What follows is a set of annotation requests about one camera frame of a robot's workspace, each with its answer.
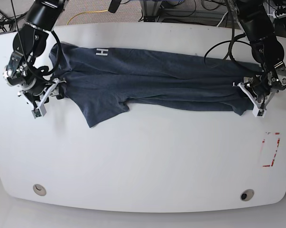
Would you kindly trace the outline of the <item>dark blue T-shirt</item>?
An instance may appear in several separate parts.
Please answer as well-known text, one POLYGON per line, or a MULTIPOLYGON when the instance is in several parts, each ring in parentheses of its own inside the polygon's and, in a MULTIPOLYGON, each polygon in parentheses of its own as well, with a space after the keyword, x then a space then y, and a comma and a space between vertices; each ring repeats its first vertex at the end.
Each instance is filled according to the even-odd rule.
POLYGON ((58 63, 66 98, 82 111, 89 127, 129 110, 129 103, 187 111, 231 111, 242 115, 253 103, 237 84, 248 76, 231 61, 129 48, 61 45, 49 53, 58 63))

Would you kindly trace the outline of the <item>red tape rectangle marking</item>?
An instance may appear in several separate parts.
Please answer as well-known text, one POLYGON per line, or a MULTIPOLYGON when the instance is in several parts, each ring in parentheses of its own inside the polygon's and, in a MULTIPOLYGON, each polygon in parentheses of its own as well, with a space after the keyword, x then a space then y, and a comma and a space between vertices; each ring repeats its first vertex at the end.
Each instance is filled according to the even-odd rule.
POLYGON ((266 132, 262 140, 259 162, 261 167, 272 167, 279 148, 281 133, 266 132))

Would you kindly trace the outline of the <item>black tripod stand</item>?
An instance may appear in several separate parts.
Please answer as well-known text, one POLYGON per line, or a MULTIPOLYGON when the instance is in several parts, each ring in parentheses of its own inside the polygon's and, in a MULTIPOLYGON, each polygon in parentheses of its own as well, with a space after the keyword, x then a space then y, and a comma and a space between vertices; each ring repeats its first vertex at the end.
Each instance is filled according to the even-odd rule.
POLYGON ((9 17, 7 14, 5 14, 2 10, 0 10, 0 34, 1 33, 10 33, 16 31, 16 25, 25 18, 28 11, 9 17))

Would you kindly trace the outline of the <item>white power strip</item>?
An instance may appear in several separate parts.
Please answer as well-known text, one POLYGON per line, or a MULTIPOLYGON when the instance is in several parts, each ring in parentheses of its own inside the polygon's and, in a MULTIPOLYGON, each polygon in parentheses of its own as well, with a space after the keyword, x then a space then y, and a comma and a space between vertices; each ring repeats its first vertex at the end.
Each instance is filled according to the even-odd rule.
POLYGON ((286 6, 277 8, 273 13, 273 17, 276 19, 285 18, 286 17, 286 6))

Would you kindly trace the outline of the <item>black cylinder on floor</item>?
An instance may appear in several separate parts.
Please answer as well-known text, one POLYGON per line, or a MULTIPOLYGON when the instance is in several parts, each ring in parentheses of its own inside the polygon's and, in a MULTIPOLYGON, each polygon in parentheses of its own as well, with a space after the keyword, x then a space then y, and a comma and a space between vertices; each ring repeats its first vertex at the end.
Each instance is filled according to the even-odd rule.
POLYGON ((120 4, 121 4, 121 0, 111 0, 109 8, 108 8, 108 12, 116 13, 120 4))

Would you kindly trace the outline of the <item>aluminium frame base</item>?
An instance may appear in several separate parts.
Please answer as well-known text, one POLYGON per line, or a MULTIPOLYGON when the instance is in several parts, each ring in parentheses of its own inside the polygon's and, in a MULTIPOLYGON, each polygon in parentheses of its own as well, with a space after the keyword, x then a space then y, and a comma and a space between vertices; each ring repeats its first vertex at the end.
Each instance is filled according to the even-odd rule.
POLYGON ((141 19, 139 22, 162 22, 164 20, 161 6, 163 0, 140 0, 141 19))

